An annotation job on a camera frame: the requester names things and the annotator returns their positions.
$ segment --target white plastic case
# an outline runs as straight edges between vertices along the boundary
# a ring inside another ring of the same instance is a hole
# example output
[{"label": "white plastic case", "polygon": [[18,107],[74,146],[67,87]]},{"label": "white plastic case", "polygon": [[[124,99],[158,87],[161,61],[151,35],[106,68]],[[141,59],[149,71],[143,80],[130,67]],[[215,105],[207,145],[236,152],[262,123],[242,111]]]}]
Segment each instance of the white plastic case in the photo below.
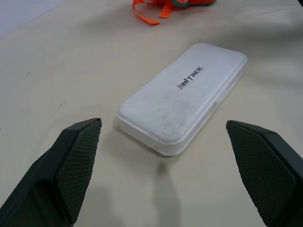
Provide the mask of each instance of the white plastic case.
[{"label": "white plastic case", "polygon": [[181,153],[242,75],[244,54],[195,44],[119,108],[123,131],[159,153]]}]

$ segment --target case lid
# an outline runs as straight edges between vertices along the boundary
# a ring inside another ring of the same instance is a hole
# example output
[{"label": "case lid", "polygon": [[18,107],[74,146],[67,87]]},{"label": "case lid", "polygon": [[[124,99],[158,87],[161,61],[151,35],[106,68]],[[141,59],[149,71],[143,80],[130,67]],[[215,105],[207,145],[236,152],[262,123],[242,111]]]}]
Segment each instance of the case lid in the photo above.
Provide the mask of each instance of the case lid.
[{"label": "case lid", "polygon": [[119,108],[118,117],[164,145],[181,143],[246,56],[195,44]]}]

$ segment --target orange object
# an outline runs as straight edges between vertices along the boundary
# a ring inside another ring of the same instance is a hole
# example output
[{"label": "orange object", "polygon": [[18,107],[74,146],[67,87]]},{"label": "orange object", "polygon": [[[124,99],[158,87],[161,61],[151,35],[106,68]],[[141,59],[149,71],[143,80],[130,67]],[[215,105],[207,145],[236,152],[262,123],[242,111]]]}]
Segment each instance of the orange object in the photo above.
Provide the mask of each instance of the orange object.
[{"label": "orange object", "polygon": [[[141,3],[144,3],[144,0],[133,0],[133,10],[137,16],[151,25],[160,24],[160,21],[144,17],[136,11],[135,5]],[[188,2],[185,2],[185,0],[152,0],[152,3],[154,5],[164,5],[159,16],[161,18],[169,18],[175,7],[209,6],[214,3],[214,0],[188,0]]]}]

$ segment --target white table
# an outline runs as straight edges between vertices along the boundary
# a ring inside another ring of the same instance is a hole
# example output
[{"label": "white table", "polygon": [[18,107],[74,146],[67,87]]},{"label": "white table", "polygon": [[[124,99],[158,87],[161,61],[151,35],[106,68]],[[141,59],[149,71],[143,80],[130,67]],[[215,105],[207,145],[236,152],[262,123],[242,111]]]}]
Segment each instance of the white table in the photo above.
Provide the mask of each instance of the white table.
[{"label": "white table", "polygon": [[[131,0],[70,0],[0,39],[0,204],[64,128],[101,117],[76,227],[264,226],[225,123],[277,131],[303,156],[303,8],[296,0],[219,0],[162,21],[138,20]],[[161,158],[121,133],[116,113],[195,43],[249,61],[187,150]]]}]

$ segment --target table surface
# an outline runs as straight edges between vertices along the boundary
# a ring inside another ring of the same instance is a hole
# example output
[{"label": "table surface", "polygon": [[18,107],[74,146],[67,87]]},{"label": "table surface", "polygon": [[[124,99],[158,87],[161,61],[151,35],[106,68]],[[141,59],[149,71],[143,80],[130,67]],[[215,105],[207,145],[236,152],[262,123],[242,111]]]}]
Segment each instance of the table surface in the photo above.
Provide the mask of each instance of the table surface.
[{"label": "table surface", "polygon": [[[0,204],[64,128],[101,117],[76,227],[264,226],[225,123],[274,130],[303,156],[303,8],[296,0],[219,0],[162,22],[138,20],[131,0],[70,0],[0,39]],[[185,152],[162,158],[122,133],[116,113],[195,43],[249,60]]]}]

